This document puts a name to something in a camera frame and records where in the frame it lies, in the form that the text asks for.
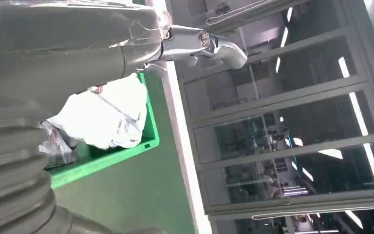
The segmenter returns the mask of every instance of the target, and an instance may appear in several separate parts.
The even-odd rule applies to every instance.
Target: fluorescent light
[[[339,67],[342,71],[342,75],[344,78],[347,78],[350,76],[348,66],[346,65],[346,61],[344,57],[339,58]],[[365,120],[363,119],[362,111],[360,110],[359,103],[357,101],[357,97],[355,93],[349,93],[349,98],[351,99],[352,106],[354,108],[355,116],[357,119],[357,122],[359,124],[360,131],[363,136],[367,136],[368,129],[365,124]],[[371,145],[369,143],[363,144],[363,148],[365,149],[366,157],[368,158],[369,165],[371,167],[372,174],[374,176],[374,154],[371,149]],[[346,214],[355,221],[355,223],[363,229],[362,223],[360,222],[360,219],[352,212],[352,211],[345,211]]]
[[[284,47],[284,45],[286,44],[288,34],[289,34],[289,30],[287,30],[287,27],[285,27],[284,32],[283,32],[283,38],[281,39],[280,47]]]
[[[295,232],[295,234],[314,234],[314,233],[319,233],[319,231]]]
[[[289,192],[289,191],[297,191],[297,190],[305,190],[306,188],[297,188],[297,189],[284,189],[284,192]]]
[[[363,148],[365,148],[366,157],[368,158],[369,164],[371,165],[372,174],[374,175],[374,154],[371,149],[371,145],[369,143],[363,144]]]
[[[292,161],[292,167],[297,171],[298,170],[298,166],[295,164],[294,161]]]
[[[313,176],[303,167],[303,173],[313,182]]]
[[[290,7],[289,10],[287,10],[287,21],[290,22],[290,19],[292,18],[292,12],[293,7]]]
[[[344,78],[351,76],[349,74],[348,66],[346,66],[345,57],[339,58],[339,67],[340,67],[340,70],[342,71],[342,75]]]
[[[286,187],[284,189],[294,189],[294,188],[300,188],[300,186],[298,185],[298,186],[293,186],[293,187]]]
[[[303,141],[300,138],[294,137],[293,141],[295,142],[295,145],[303,146]]]
[[[351,98],[352,106],[354,107],[354,112],[356,119],[359,123],[360,131],[362,132],[362,136],[367,136],[368,129],[366,128],[365,120],[363,119],[362,112],[359,107],[359,103],[357,102],[356,94],[355,93],[349,93],[349,97]]]
[[[276,73],[279,72],[279,67],[280,67],[280,57],[278,57],[278,60],[276,62]]]
[[[295,191],[295,192],[285,192],[283,193],[284,195],[298,195],[298,194],[306,194],[308,193],[307,190],[303,190],[303,191]]]
[[[320,233],[338,233],[338,230],[328,230],[328,231],[320,231]],[[295,234],[315,234],[319,233],[319,231],[308,231],[308,232],[295,232]]]
[[[352,212],[352,211],[345,211],[345,213],[351,218],[361,229],[363,229],[362,222],[360,219]]]
[[[307,190],[305,191],[298,191],[298,192],[288,192],[283,193],[283,196],[295,196],[295,195],[302,195],[302,194],[308,194],[309,192]]]
[[[328,156],[331,156],[331,157],[343,159],[342,152],[340,150],[337,150],[337,149],[319,150],[319,153],[324,154],[324,155],[328,155]]]

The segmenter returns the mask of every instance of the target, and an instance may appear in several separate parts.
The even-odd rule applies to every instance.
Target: green floor
[[[160,145],[55,191],[58,204],[118,231],[160,227],[193,234],[163,86],[147,79]]]

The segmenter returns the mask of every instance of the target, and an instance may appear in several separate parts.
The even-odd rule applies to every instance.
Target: metal frame
[[[300,155],[304,155],[308,153],[318,152],[320,150],[339,149],[342,147],[350,147],[350,146],[356,146],[356,145],[361,145],[365,143],[373,143],[373,142],[374,142],[374,134],[363,136],[363,137],[358,136],[354,138],[329,141],[329,142],[324,142],[320,144],[291,148],[287,150],[273,151],[273,152],[260,154],[260,155],[250,155],[250,156],[237,157],[237,158],[222,160],[222,161],[217,161],[217,162],[210,162],[210,163],[201,164],[197,166],[196,168],[198,171],[225,168],[229,166],[246,164],[246,163],[251,163],[251,162],[260,162],[260,161],[271,160],[271,159],[276,159],[276,158],[286,158],[286,157],[293,156],[293,155],[300,156]]]
[[[227,20],[223,23],[223,25],[218,25],[217,27],[213,26],[208,28],[208,30],[215,33],[218,33],[220,31],[227,31],[245,25],[249,22],[262,19],[270,14],[282,11],[290,6],[294,6],[306,1],[308,0],[283,0],[281,4],[275,2],[269,7],[248,12],[245,16],[241,17],[241,19]],[[194,136],[194,129],[197,128],[208,127],[233,120],[240,120],[246,117],[262,115],[274,110],[280,110],[291,106],[337,97],[343,94],[348,94],[350,92],[358,91],[364,91],[374,121],[374,51],[370,45],[369,39],[367,38],[365,26],[361,25],[361,23],[356,23],[361,20],[360,16],[358,15],[360,15],[360,13],[363,13],[364,6],[358,6],[356,0],[335,0],[334,4],[335,9],[337,10],[337,17],[341,28],[298,42],[294,42],[283,48],[278,48],[262,54],[250,56],[247,64],[251,64],[255,61],[271,57],[276,57],[282,55],[283,53],[289,53],[303,48],[308,48],[312,45],[323,43],[330,39],[345,37],[349,47],[349,52],[352,55],[355,68],[357,70],[357,75],[355,76],[297,89],[272,97],[242,103],[236,106],[226,107],[198,116],[191,116],[188,109],[184,86],[189,82],[196,81],[209,75],[226,71],[228,69],[225,66],[213,66],[209,69],[201,71],[200,73],[189,74],[188,77],[183,76],[183,72],[180,72],[181,79],[179,79],[179,84],[182,88],[181,95],[185,107],[188,133],[190,135],[190,141],[192,143],[191,146],[203,196],[204,207],[206,213],[210,215],[210,221],[249,218],[252,215],[277,211],[294,212],[291,214],[295,215],[305,214],[306,209],[312,211],[334,208],[343,211],[346,209],[355,210],[364,207],[374,207],[374,190],[342,192],[329,195],[313,195],[298,198],[283,198],[279,200],[269,200],[263,202],[211,205],[208,199],[206,179],[204,177],[205,170],[220,169],[231,165],[270,160],[274,158],[284,158],[292,155],[302,155],[311,152],[317,152],[324,149],[341,148],[374,142],[374,134],[363,137],[358,136],[332,142],[297,147],[283,151],[270,152],[261,155],[244,156],[211,163],[200,162],[197,144]],[[182,65],[176,64],[176,67],[178,71],[182,71]]]
[[[272,200],[256,203],[240,203],[212,207],[207,212],[211,220],[232,220],[250,218],[282,217],[308,213],[334,213],[345,210],[374,209],[374,190],[315,195],[285,200]]]
[[[311,87],[308,87],[306,89],[303,88],[303,89],[291,91],[288,93],[284,93],[282,95],[259,99],[248,104],[245,103],[243,105],[237,106],[234,112],[232,112],[229,115],[220,115],[219,117],[214,116],[212,118],[207,118],[205,120],[192,122],[189,124],[191,125],[192,129],[197,129],[197,128],[225,123],[225,122],[229,122],[233,120],[240,120],[245,117],[254,117],[254,116],[266,114],[272,111],[281,110],[287,107],[298,106],[298,105],[307,104],[307,103],[311,103],[311,102],[315,102],[319,100],[337,97],[337,96],[348,94],[351,92],[358,92],[358,91],[364,90],[367,85],[365,82],[332,89],[334,88],[335,84],[341,84],[341,83],[346,84],[349,82],[354,83],[354,82],[357,82],[357,80],[355,80],[355,78],[348,79],[348,80],[341,79],[342,82],[340,82],[339,80],[335,80],[335,82],[332,83],[332,86],[329,86],[328,83],[324,85],[318,84],[315,86],[311,86],[312,88]]]

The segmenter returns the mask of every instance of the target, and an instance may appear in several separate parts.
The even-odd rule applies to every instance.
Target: green bin
[[[145,84],[144,74],[139,73],[138,78]],[[113,148],[100,150],[93,146],[79,146],[79,152],[83,155],[77,163],[64,165],[50,169],[52,188],[56,189],[74,180],[90,175],[127,158],[143,153],[160,143],[157,125],[152,112],[150,98],[147,99],[147,119],[143,130],[142,140],[139,145],[131,149]]]

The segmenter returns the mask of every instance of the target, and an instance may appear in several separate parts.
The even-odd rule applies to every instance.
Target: machinery
[[[69,95],[136,71],[160,73],[160,61],[246,63],[228,40],[170,21],[139,5],[0,1],[0,233],[114,233],[56,205],[37,126]]]

